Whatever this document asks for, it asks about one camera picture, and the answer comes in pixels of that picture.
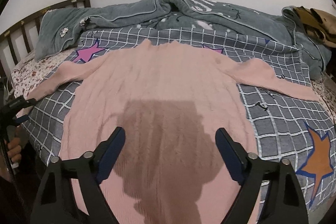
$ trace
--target black clamp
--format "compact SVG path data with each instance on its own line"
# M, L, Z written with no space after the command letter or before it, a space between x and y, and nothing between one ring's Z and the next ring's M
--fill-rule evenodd
M31 224L119 224L99 184L109 177L124 144L125 131L117 127L94 152L72 160L53 157L36 195ZM77 208L70 179L78 179L89 215Z
M272 162L247 153L224 128L217 130L215 140L232 179L241 185L221 224L248 223L263 180L270 182L259 224L308 224L305 200L289 160ZM108 178L124 143L125 131L117 127L94 152L73 160L53 157L36 196L31 224L119 224L99 184ZM78 179L89 215L77 208L70 179Z
M269 186L258 224L308 224L305 199L288 159L266 161L247 153L224 128L217 130L215 139L231 178L241 185L221 224L248 223L265 180L269 180Z
M3 142L2 139L5 139L7 143L9 143L9 137L7 133L8 126L19 126L21 123L27 121L29 119L28 115L23 115L19 118L16 118L16 114L20 110L26 107L30 107L36 105L37 101L35 99L25 100L23 96L17 97L13 101L7 103L0 109L0 142ZM3 143L1 147L4 147L7 150L7 146ZM18 167L18 164L9 162L12 165L12 168Z

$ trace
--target grey blanket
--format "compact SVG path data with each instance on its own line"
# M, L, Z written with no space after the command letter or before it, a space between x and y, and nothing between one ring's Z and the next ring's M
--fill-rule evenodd
M36 61L74 46L81 32L118 27L203 28L252 35L302 49L310 78L320 78L331 51L308 38L292 7L282 16L210 0L141 0L104 8L67 8L45 14L36 46Z
M96 58L108 51L136 47L145 38L150 39L154 45L177 40L194 47L219 49L222 54L236 62L245 62L253 57L260 58L274 69L279 78L310 85L308 67L301 62L300 51L295 47L253 36L196 28L161 31L150 28L119 28L87 31L83 32L79 39L80 46L66 60L83 63L83 60L78 59L78 51L81 49L99 46L102 50L91 57ZM46 78L53 75L56 69ZM54 94L38 102L29 114L30 120L24 123L32 145L46 164L52 156L59 153L63 121L71 109L75 90L81 83L70 82L60 86ZM290 160L311 217L315 213L314 210L320 208L320 205L333 195L336 186L336 135L328 114L318 102L297 100L254 86L237 85L237 88L247 118L254 129L259 156L264 160L279 161L284 157ZM330 144L328 153L320 150L320 139ZM321 157L321 164L327 161L327 165L331 165L331 173L330 170L323 173L321 181L315 179L318 177L315 173L304 171L304 166L310 163L309 158L314 153L329 155L327 158ZM310 171L318 173L318 170L317 168ZM261 205L264 203L267 188L268 182L263 182Z

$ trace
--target pink sweater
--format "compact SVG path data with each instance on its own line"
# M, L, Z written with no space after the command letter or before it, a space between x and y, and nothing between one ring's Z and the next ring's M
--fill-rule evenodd
M65 117L59 155L80 157L116 126L125 129L125 146L101 184L121 224L223 220L239 185L216 148L216 130L224 127L246 151L257 153L236 83L317 101L310 87L278 79L260 59L236 63L210 49L178 42L152 46L150 41L85 64L66 61L28 98L40 100L73 80L84 81ZM77 181L73 188L86 212ZM250 223L257 211L258 203Z

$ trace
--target plaid bedsheet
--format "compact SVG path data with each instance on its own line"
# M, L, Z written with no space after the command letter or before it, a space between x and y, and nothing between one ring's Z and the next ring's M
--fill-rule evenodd
M260 58L274 68L279 78L310 85L308 67L302 63L300 52L295 47L257 37L195 28L161 31L151 28L119 28L84 32L78 41L78 48L66 60L75 60L78 50L92 47L97 39L99 47L104 50L95 53L92 58L108 51L135 47L145 38L154 45L177 40L195 47L218 49L236 62ZM49 78L56 69L45 78ZM71 108L75 89L80 84L81 82L70 82L60 86L54 94L34 107L30 120L24 124L31 143L46 164L59 153L64 117ZM336 135L328 114L318 102L297 100L254 86L237 85L237 88L247 118L254 128L259 156L274 161L284 157L289 159L297 172L307 208L314 210L335 193ZM319 142L329 152L323 154ZM311 158L316 153L324 155L324 170L328 170L328 173L322 174L323 171L319 168L311 166ZM267 187L268 182L263 182L261 203L264 203Z

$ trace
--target mattress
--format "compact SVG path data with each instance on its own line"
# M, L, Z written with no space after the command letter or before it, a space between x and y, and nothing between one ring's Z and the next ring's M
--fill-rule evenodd
M92 47L97 40L100 43L99 47L104 50L93 54L93 58L111 50L135 47L145 38L150 39L154 44L178 40L181 43L196 47L222 49L223 54L237 62L243 62L252 57L262 58L274 68L278 77L302 85L310 85L308 68L304 63L301 63L299 51L293 48L288 51L290 54L281 55L283 48L288 46L274 41L265 43L264 39L256 37L243 35L238 37L230 33L223 34L212 30L181 28L158 31L125 28L83 32L78 43L80 46L76 50L69 49L38 63L31 59L32 54L30 58L18 64L13 71L15 95L27 95L43 79L49 78L63 60L83 63L83 60L78 58L78 51ZM270 55L263 54L266 49L270 50ZM54 94L47 96L38 103L30 113L30 121L24 124L24 128L30 135L32 145L34 145L45 164L49 162L52 156L58 155L62 141L64 117L71 108L75 89L79 85L81 85L81 82L71 82L60 86ZM258 153L262 159L279 160L281 157L286 157L298 171L307 161L308 154L314 151L314 144L304 123L314 127L319 136L329 134L333 175L323 179L313 200L311 197L315 185L314 178L304 176L303 173L298 175L309 211L315 210L324 201L330 200L330 197L334 195L336 186L336 135L333 127L336 117L336 85L330 81L327 75L324 75L321 80L314 81L312 86L319 96L320 102L296 100L253 86L237 85L241 100L247 111L247 118L255 130ZM267 187L268 182L264 182L261 187L261 205L265 200Z

